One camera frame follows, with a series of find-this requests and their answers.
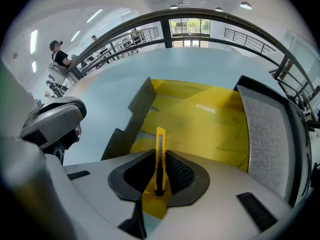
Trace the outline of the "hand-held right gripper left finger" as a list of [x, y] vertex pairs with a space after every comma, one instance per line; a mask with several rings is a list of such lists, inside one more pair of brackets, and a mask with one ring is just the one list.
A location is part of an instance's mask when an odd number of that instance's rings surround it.
[[118, 228], [138, 239], [145, 239], [147, 232], [143, 219], [142, 194], [155, 173], [156, 151], [143, 151], [137, 158], [115, 168], [108, 176], [108, 184], [122, 201], [134, 203], [130, 218]]

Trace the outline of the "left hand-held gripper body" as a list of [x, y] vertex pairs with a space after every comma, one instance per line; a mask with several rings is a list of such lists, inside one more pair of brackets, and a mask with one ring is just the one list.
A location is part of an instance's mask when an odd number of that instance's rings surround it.
[[80, 140], [81, 121], [87, 115], [85, 104], [66, 96], [41, 104], [29, 114], [20, 138], [36, 144], [45, 154], [64, 162], [65, 151]]

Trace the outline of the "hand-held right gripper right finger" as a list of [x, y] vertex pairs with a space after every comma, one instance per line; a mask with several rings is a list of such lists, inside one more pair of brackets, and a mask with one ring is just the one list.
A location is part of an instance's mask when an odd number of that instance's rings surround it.
[[193, 205], [210, 185], [210, 176], [205, 168], [172, 150], [166, 152], [165, 172], [171, 191], [167, 208]]

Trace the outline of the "small yellow utility knife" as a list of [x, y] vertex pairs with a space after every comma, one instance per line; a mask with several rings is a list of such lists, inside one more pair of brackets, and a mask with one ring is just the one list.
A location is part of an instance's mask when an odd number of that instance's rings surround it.
[[155, 180], [154, 191], [156, 196], [163, 196], [166, 187], [166, 131], [164, 128], [156, 129], [155, 147]]

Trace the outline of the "black and yellow box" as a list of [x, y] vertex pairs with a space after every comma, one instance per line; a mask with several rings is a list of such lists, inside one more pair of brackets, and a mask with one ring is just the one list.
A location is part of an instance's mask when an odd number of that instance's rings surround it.
[[161, 127], [166, 152], [209, 174], [209, 187], [194, 204], [168, 208], [168, 176], [163, 196], [156, 196], [154, 172], [142, 194], [142, 211], [174, 221], [262, 216], [275, 222], [306, 199], [311, 147], [304, 115], [290, 98], [266, 85], [246, 76], [232, 90], [148, 78], [130, 105], [129, 123], [113, 132], [103, 160], [124, 157], [128, 163], [156, 150]]

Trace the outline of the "thin-bar metal railing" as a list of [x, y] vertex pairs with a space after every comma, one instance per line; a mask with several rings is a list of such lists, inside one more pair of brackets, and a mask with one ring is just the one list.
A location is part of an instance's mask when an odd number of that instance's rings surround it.
[[99, 69], [104, 64], [110, 64], [138, 54], [143, 44], [156, 41], [159, 38], [160, 34], [157, 27], [132, 30], [130, 33], [121, 34], [84, 59], [79, 70], [83, 75], [86, 75]]
[[247, 35], [243, 32], [236, 31], [230, 28], [224, 28], [224, 38], [228, 41], [254, 50], [260, 54], [268, 54], [277, 51], [272, 46], [253, 36]]

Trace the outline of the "glass entrance doors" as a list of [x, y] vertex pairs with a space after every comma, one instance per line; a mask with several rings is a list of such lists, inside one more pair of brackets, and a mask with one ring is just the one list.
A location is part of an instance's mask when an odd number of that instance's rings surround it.
[[[171, 34], [173, 37], [204, 37], [211, 34], [211, 21], [200, 18], [170, 19]], [[209, 41], [195, 39], [178, 40], [172, 42], [173, 48], [209, 48]]]

